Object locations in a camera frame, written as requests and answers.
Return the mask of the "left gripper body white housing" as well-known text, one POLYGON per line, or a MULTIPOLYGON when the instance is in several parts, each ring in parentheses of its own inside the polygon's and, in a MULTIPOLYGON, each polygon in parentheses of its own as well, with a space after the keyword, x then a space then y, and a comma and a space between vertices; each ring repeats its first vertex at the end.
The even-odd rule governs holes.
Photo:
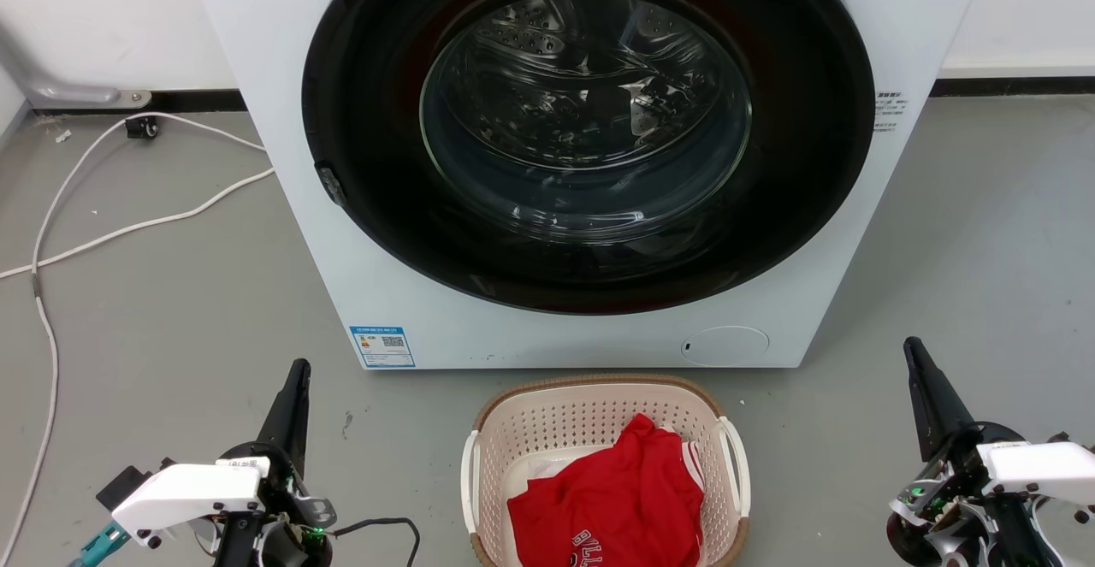
POLYGON ((261 442, 211 464, 169 459, 157 472, 129 467, 112 481, 112 521, 132 542, 153 549, 171 529, 207 522, 215 566, 328 566, 336 520, 285 452, 261 442))

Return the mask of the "right gripper body white housing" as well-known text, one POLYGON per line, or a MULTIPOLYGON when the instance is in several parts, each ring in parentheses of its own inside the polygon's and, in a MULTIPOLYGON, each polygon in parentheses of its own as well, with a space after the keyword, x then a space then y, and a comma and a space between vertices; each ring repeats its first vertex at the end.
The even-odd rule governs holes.
POLYGON ((911 566, 1091 566, 1092 449, 998 423, 918 432, 924 467, 889 504, 886 537, 911 566))

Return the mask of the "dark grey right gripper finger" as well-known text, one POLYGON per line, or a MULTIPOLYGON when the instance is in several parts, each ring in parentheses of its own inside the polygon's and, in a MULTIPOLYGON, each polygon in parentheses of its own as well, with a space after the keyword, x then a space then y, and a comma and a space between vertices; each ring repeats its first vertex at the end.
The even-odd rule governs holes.
POLYGON ((973 416, 920 338, 906 338, 903 354, 920 459, 927 463, 955 435, 973 429, 973 416))

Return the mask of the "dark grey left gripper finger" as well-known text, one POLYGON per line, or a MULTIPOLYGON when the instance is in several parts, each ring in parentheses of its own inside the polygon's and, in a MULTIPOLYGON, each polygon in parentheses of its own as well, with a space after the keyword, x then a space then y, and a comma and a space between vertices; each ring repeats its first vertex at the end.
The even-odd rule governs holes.
POLYGON ((306 359, 293 360, 257 437, 258 442, 281 449, 299 475, 306 473, 310 384, 310 362, 306 359))

